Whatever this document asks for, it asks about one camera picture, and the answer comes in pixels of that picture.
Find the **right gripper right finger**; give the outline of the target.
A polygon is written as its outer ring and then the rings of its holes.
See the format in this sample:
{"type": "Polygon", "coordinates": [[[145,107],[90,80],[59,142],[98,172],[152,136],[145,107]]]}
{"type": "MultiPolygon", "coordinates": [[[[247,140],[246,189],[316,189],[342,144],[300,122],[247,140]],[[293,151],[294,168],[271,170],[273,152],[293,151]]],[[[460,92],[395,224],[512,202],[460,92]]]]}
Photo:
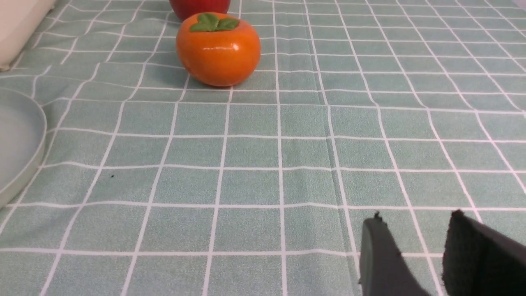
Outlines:
{"type": "Polygon", "coordinates": [[[450,296],[524,296],[525,245],[455,210],[442,257],[442,281],[450,296]]]}

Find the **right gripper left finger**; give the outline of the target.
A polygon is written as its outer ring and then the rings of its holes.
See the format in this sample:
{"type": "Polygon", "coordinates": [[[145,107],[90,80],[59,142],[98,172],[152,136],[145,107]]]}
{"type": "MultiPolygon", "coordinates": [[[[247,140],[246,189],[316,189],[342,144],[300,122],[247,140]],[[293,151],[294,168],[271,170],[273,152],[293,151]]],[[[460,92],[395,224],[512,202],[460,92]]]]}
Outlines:
{"type": "Polygon", "coordinates": [[[379,212],[363,221],[360,280],[364,296],[428,296],[408,268],[379,212]]]}

